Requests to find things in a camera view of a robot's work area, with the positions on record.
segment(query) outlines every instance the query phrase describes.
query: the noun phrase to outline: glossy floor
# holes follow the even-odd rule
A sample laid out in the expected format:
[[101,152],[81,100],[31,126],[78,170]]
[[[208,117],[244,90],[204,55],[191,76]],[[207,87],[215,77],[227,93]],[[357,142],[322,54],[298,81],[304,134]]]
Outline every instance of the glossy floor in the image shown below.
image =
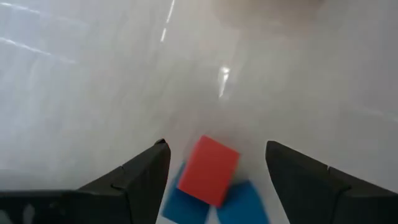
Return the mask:
[[273,223],[287,220],[266,171],[268,139],[398,191],[397,9],[3,0],[1,188],[76,188],[159,138],[173,176],[208,134],[242,154],[238,177],[254,181]]

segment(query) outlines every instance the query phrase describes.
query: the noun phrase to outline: white floor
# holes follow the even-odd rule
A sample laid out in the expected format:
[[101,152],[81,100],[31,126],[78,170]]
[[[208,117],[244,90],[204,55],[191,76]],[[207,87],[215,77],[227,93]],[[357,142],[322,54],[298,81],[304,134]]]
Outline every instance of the white floor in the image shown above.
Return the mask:
[[76,188],[159,138],[172,177],[208,134],[241,152],[238,176],[273,223],[287,219],[268,139],[398,192],[397,10],[395,0],[0,1],[0,187]]

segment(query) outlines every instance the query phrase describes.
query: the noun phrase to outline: blue block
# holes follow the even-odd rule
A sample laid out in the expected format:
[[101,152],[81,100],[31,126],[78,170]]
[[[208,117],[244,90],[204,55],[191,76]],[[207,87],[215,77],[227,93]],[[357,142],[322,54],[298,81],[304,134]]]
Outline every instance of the blue block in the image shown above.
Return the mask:
[[261,198],[248,180],[229,189],[217,216],[221,224],[269,223]]
[[177,188],[185,164],[174,178],[162,215],[178,224],[204,224],[210,206]]

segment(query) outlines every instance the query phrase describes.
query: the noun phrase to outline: black plastic part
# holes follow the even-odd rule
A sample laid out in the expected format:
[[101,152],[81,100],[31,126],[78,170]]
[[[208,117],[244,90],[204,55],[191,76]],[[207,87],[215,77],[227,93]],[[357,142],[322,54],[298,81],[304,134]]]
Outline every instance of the black plastic part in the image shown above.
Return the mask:
[[398,195],[274,141],[266,161],[290,224],[398,223]]
[[78,190],[0,192],[0,210],[15,223],[153,224],[170,164],[164,139]]

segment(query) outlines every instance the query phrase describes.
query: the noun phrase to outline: red cube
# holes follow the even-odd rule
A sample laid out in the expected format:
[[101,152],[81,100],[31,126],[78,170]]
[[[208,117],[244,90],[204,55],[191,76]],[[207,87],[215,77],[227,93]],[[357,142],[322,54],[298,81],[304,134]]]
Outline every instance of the red cube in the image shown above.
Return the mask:
[[210,205],[220,207],[238,164],[239,153],[202,136],[196,143],[178,188]]

